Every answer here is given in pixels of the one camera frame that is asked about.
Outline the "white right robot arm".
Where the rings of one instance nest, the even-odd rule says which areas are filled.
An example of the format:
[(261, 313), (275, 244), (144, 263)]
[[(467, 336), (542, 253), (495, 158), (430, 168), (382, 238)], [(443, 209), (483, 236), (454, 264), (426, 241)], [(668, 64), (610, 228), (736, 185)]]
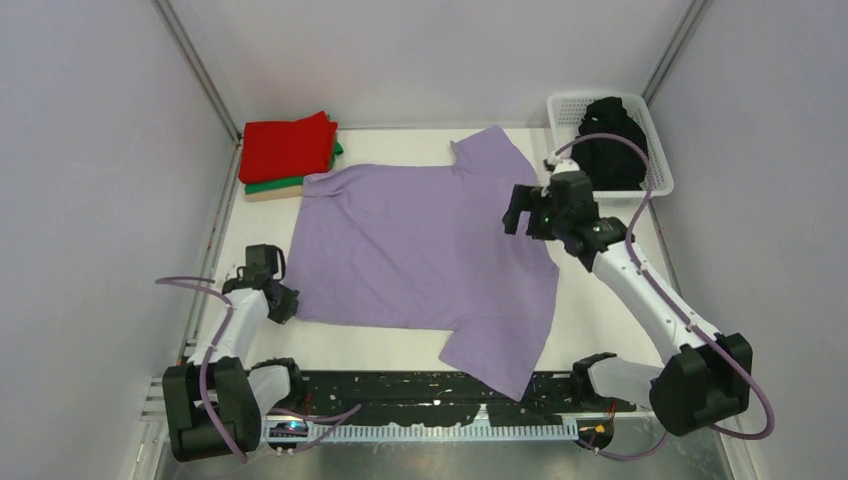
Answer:
[(600, 353), (573, 365), (571, 397), (584, 410), (608, 399), (654, 412), (665, 430), (684, 436), (745, 412), (750, 404), (753, 349), (741, 334), (724, 335), (656, 274), (616, 217), (603, 217), (589, 177), (554, 174), (547, 186), (516, 185), (502, 218), (517, 233), (522, 214), (535, 240), (558, 240), (604, 283), (639, 322), (662, 366)]

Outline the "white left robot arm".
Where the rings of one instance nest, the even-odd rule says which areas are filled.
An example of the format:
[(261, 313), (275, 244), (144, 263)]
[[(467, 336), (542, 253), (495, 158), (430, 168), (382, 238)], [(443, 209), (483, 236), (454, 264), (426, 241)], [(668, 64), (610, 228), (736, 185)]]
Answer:
[(162, 377), (171, 450), (179, 462), (234, 455), (246, 460), (262, 437), (272, 407), (298, 412), (307, 398), (294, 379), (291, 360), (271, 360), (247, 369), (244, 360), (262, 324), (284, 324), (298, 307), (298, 291), (283, 284), (281, 248), (250, 245), (234, 277), (215, 288), (211, 279), (174, 276), (161, 285), (188, 288), (220, 300), (224, 311), (195, 352)]

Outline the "lavender t-shirt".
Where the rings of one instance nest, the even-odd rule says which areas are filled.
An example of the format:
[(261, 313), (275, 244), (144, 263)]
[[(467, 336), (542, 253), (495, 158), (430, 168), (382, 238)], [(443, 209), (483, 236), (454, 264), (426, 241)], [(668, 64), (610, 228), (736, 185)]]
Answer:
[(448, 331), (441, 360), (517, 401), (548, 339), (559, 280), (543, 242), (502, 224), (514, 186), (537, 175), (498, 126), (451, 148), (450, 166), (308, 176), (285, 282), (305, 321)]

